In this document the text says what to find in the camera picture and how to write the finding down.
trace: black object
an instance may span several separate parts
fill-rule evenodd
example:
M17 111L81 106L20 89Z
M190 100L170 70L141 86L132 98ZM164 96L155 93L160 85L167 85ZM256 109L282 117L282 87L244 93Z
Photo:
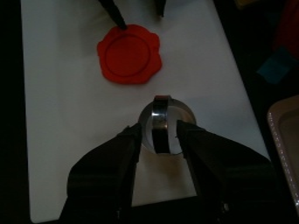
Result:
M155 153L171 153L168 143L168 129L167 129L167 109L170 97L156 96L154 98L152 110L152 139Z
M127 29L125 20L123 19L123 16L120 14L117 6L115 5L115 2L112 0L99 0L99 2L101 6L104 7L104 9L107 10L107 13L109 17L112 18L112 20L115 21L117 27L121 30L125 30Z
M154 3L155 3L156 15L163 17L166 0L154 0Z
M115 5L113 0L99 0L103 8L107 10L107 13L112 20L115 21L117 27L121 30L127 29L127 23L125 20L123 19L121 13L117 9L117 6ZM166 0L154 0L155 2L155 9L156 9L156 15L158 16L164 16L164 5L166 5Z
M284 223L274 167L247 146L178 121L204 223Z
M178 121L176 134L199 197L200 223L284 223L267 158L195 124ZM60 224L129 223L140 147L137 123L73 165Z
M137 123L73 165L60 223L128 223L140 147Z

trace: dark background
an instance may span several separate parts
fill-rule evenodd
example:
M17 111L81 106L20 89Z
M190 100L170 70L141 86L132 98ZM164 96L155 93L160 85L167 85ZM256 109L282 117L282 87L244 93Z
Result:
M295 207L267 127L267 110L276 101L299 94L299 72L294 69L278 85L268 84L256 73L272 54L271 44L284 1L263 1L244 10L238 9L234 0L214 2L280 182L287 211L284 224L296 223ZM0 223L24 224L31 223L31 219L20 1L3 1L1 14ZM200 215L196 206L194 197L135 207L133 223L194 223Z

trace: red wax seal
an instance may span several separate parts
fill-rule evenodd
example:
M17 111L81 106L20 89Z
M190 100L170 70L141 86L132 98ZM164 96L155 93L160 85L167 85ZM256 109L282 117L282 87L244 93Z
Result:
M97 43L104 77L120 84L145 83L163 66L159 47L158 35L140 25L113 27Z

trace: white table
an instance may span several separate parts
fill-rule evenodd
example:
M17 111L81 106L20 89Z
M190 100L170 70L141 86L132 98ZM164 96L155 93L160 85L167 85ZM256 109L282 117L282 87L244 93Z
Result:
M160 37L163 68L144 85L100 73L97 42L115 26L96 0L31 0L23 5L23 56L31 217L59 219L67 177L81 156L136 123L156 95L184 102L198 124L267 156L239 70L210 0L116 1L125 22ZM133 205L195 195L183 156L141 149Z

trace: blue object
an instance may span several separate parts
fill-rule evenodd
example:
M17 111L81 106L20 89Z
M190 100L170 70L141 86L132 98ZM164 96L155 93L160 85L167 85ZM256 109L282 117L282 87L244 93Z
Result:
M284 47L279 47L256 72L268 83L278 84L296 66L299 66L299 60L292 57Z

